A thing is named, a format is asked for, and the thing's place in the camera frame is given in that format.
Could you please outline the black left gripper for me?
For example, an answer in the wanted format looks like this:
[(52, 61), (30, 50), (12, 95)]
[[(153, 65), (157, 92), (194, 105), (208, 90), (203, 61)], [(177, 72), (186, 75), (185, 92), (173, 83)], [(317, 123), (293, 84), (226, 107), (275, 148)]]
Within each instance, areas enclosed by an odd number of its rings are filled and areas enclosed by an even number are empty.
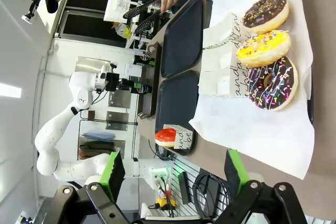
[(115, 92), (118, 86), (120, 86), (120, 88), (137, 88), (138, 83), (124, 78), (120, 81), (119, 74), (108, 72), (106, 76), (105, 90)]

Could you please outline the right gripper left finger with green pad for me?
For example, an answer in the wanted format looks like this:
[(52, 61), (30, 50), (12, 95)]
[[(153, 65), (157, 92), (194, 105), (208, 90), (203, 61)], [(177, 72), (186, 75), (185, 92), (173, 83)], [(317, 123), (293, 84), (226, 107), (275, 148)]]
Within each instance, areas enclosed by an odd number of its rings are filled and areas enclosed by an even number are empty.
[(130, 224), (117, 206), (124, 177), (120, 153), (111, 154), (98, 182), (78, 190), (67, 185), (58, 188), (51, 202), (49, 224), (82, 224), (89, 215), (97, 215), (102, 224)]

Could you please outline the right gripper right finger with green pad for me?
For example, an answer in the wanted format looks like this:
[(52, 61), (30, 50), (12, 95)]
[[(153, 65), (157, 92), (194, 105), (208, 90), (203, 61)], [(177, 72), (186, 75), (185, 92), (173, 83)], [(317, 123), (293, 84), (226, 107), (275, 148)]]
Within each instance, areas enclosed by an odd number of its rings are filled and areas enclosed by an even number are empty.
[(226, 152), (224, 172), (232, 200), (215, 224), (246, 224), (252, 214), (264, 215), (268, 224), (307, 224), (290, 183), (270, 187), (250, 179), (239, 152), (234, 149)]

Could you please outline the black Pepsi can green base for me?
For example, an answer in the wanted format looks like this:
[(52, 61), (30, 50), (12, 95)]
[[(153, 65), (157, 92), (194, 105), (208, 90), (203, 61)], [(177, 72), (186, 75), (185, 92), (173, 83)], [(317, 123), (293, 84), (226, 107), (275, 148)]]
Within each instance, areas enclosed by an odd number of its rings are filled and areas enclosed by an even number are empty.
[(135, 55), (133, 59), (133, 64), (134, 65), (139, 65), (139, 66), (150, 66), (150, 67), (155, 67), (155, 59), (151, 58), (147, 55)]
[(152, 86), (146, 84), (139, 84), (136, 88), (138, 94), (151, 94), (152, 93)]

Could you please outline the black perforated serving tongs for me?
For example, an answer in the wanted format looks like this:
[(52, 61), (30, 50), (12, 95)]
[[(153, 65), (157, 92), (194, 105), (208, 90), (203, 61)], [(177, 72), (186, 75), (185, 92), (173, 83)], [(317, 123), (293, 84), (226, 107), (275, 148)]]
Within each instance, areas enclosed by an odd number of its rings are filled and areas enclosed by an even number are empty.
[(142, 35), (148, 39), (152, 39), (160, 30), (159, 23), (163, 22), (165, 24), (173, 14), (171, 10), (167, 10), (165, 13), (161, 12), (161, 0), (151, 0), (128, 10), (123, 14), (123, 18), (131, 19), (138, 15), (146, 14), (148, 9), (152, 7), (154, 8), (154, 13), (150, 13), (146, 19), (139, 19), (140, 23), (134, 31), (136, 35)]

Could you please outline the white printed paper donut box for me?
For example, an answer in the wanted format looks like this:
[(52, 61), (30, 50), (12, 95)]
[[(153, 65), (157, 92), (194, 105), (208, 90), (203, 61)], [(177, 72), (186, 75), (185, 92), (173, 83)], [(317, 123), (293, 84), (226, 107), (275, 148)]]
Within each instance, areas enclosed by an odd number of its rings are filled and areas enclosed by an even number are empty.
[(245, 67), (229, 66), (214, 71), (202, 71), (198, 92), (221, 98), (246, 97), (248, 70)]
[(174, 149), (190, 150), (193, 142), (193, 131), (175, 124), (164, 124), (164, 129), (176, 130)]
[(227, 14), (217, 25), (203, 30), (203, 49), (213, 49), (226, 44), (239, 48), (251, 37), (251, 33), (243, 26), (240, 16)]
[(203, 50), (201, 71), (210, 72), (228, 67), (243, 68), (244, 65), (238, 60), (236, 53), (237, 47), (231, 42)]

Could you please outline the chocolate donut colourful sprinkles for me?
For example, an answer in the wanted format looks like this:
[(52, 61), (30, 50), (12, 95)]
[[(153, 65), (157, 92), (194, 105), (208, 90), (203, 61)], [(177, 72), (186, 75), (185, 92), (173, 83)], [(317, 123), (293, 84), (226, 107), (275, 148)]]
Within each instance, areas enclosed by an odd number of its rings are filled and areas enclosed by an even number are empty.
[(263, 110), (284, 108), (295, 96), (298, 73), (286, 56), (270, 65), (251, 68), (248, 74), (248, 97)]

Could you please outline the yellow glazed sprinkle donut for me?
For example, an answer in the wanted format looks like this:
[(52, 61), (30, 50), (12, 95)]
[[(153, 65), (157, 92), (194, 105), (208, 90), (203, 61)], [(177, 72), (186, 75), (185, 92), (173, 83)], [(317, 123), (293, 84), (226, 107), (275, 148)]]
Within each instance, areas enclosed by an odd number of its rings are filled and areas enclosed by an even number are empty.
[(246, 67), (267, 66), (285, 56), (291, 46), (290, 35), (284, 30), (256, 34), (237, 50), (238, 60)]

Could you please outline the chocolate donut orange sprinkles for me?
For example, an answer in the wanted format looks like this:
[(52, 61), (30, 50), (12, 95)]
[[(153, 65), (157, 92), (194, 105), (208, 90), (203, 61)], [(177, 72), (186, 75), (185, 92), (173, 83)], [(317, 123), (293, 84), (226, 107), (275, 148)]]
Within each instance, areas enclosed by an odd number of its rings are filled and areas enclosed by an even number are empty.
[(288, 15), (287, 0), (259, 0), (245, 12), (242, 21), (251, 33), (264, 34), (280, 27)]

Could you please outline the grey metal plate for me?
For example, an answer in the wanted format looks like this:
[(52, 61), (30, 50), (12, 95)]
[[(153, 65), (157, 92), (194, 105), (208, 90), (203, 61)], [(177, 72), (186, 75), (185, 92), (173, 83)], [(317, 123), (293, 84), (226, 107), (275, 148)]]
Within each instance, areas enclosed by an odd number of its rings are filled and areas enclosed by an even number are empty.
[(127, 131), (128, 119), (128, 113), (107, 111), (106, 130)]
[(108, 106), (129, 109), (131, 106), (131, 93), (128, 90), (115, 90), (109, 92)]

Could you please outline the large white paper sheet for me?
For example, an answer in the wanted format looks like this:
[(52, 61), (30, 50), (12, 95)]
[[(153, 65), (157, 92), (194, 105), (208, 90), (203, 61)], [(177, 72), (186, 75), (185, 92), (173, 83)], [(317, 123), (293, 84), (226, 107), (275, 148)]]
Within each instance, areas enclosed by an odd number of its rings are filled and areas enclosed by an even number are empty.
[[(213, 0), (209, 27), (229, 13), (242, 18), (258, 0)], [(313, 63), (302, 0), (288, 0), (289, 58), (298, 71), (299, 86), (292, 101), (279, 111), (256, 107), (247, 98), (220, 98), (200, 95), (191, 126), (205, 140), (236, 149), (280, 171), (303, 179), (310, 166), (314, 148), (314, 128), (309, 120), (309, 72)]]

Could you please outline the black plastic serving tray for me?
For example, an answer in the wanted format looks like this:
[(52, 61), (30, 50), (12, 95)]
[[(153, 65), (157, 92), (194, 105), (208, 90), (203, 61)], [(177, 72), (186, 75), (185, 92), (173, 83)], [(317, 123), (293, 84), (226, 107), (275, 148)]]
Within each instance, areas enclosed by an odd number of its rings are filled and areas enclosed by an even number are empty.
[(161, 76), (168, 78), (195, 66), (203, 42), (203, 1), (189, 0), (170, 20), (164, 34)]
[(157, 99), (155, 133), (165, 124), (177, 124), (193, 134), (196, 131), (189, 124), (194, 117), (198, 100), (198, 76), (188, 70), (162, 81)]

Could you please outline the black rectangular box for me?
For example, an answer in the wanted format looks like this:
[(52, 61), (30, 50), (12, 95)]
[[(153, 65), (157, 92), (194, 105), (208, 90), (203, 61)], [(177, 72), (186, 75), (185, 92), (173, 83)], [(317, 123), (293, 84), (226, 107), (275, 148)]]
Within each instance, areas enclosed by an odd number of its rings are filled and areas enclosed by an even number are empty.
[(188, 185), (187, 172), (183, 171), (178, 175), (178, 183), (180, 187), (181, 199), (184, 205), (189, 204), (191, 199), (191, 193)]

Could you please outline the white ribbed aluminium panel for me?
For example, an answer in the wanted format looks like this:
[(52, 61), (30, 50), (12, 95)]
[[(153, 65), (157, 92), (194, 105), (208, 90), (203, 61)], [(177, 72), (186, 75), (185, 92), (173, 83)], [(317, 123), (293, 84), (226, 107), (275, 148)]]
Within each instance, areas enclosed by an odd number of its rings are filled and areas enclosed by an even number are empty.
[[(188, 185), (192, 201), (184, 205), (181, 199), (178, 175), (187, 172)], [(227, 181), (190, 163), (189, 161), (175, 157), (169, 169), (168, 193), (175, 200), (176, 209), (162, 211), (156, 209), (163, 217), (200, 216), (202, 218), (216, 220), (231, 202)]]

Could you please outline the yellow emergency stop button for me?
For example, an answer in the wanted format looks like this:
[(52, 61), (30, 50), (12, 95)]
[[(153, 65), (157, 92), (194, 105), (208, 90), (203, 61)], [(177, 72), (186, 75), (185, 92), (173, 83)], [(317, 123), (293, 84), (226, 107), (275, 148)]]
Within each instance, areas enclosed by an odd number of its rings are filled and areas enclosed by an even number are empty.
[(155, 202), (155, 206), (162, 210), (162, 211), (168, 211), (170, 209), (175, 210), (176, 209), (176, 203), (175, 200), (172, 198), (169, 198), (169, 200), (166, 199), (166, 197), (158, 197)]

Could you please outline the red glazed donut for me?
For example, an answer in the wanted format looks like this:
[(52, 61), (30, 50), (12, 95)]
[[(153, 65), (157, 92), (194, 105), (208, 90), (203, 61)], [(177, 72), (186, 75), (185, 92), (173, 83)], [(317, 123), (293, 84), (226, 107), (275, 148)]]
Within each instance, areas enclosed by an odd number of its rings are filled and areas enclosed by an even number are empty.
[(174, 147), (176, 130), (173, 128), (162, 129), (155, 134), (155, 142), (159, 146)]

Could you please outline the white printed paper sign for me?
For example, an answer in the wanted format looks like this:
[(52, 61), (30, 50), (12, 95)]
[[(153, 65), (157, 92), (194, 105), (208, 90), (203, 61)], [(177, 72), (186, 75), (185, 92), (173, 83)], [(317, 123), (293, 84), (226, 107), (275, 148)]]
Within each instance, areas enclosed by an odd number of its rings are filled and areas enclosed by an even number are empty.
[(131, 0), (108, 0), (103, 20), (106, 22), (126, 23), (123, 15), (130, 9)]

